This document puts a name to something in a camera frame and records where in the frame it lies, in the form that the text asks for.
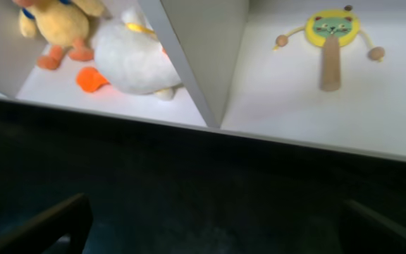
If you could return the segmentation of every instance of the green cat face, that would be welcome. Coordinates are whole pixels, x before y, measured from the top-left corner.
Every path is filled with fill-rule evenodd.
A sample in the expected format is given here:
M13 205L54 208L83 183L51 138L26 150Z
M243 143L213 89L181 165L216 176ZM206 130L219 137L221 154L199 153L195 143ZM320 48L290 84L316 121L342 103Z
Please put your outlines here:
M332 34L336 37L342 37L352 31L352 18L316 17L314 19L313 31L324 38Z

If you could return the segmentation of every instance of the plush toy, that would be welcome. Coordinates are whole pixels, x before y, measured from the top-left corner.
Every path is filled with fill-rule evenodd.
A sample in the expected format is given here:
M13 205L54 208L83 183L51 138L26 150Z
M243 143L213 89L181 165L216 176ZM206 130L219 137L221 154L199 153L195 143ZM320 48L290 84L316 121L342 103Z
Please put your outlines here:
M124 93L171 100L181 80L154 31L136 8L125 11L122 20L102 31L95 49L97 68L82 69L76 82L85 92L111 83Z
M370 51L369 58L375 61L383 61L385 49L375 47L371 39L363 30L357 16L352 12L351 6L346 6L344 10L328 10L315 13L305 26L296 28L286 35L276 38L277 50L288 43L289 36L299 31L305 31L309 42L314 46L323 47L323 71L321 89L324 91L335 91L340 87L340 47L353 41L357 34L363 35Z
M19 17L21 34L24 37L35 37L37 25L52 45L48 55L37 60L40 68L57 69L67 47L73 47L68 53L73 60L93 60L93 50L85 45L89 35L89 21L84 13L89 16L101 16L105 7L100 0L13 1L22 7Z

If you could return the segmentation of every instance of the yellow plush duck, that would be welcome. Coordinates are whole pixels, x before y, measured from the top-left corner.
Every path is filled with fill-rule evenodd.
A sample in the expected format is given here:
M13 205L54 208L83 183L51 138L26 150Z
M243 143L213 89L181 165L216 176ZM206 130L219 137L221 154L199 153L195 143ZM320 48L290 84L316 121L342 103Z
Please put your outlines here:
M100 0L13 0L22 7L20 30L24 37L41 34L52 45L46 56L37 60L40 68L55 70L61 64L64 51L73 47L68 56L76 61L89 61L94 51L85 45L89 35L89 16L102 16L105 7Z

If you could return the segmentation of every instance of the brown knob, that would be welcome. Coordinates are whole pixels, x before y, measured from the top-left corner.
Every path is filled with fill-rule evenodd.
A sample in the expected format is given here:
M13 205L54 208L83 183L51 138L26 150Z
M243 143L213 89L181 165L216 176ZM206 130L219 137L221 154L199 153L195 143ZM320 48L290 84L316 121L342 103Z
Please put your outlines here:
M286 46L288 43L288 37L286 35L280 35L276 38L276 44L280 47Z
M374 47L369 51L369 58L378 61L385 56L385 49L383 47Z

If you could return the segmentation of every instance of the white plush goose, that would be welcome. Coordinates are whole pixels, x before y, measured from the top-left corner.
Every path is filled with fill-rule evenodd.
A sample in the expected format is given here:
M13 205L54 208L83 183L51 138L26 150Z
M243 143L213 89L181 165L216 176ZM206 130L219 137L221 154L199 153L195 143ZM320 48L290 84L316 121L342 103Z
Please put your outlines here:
M94 58L97 69L82 69L77 83L86 92L110 83L124 93L173 99L180 77L144 16L130 8L122 20L101 32Z

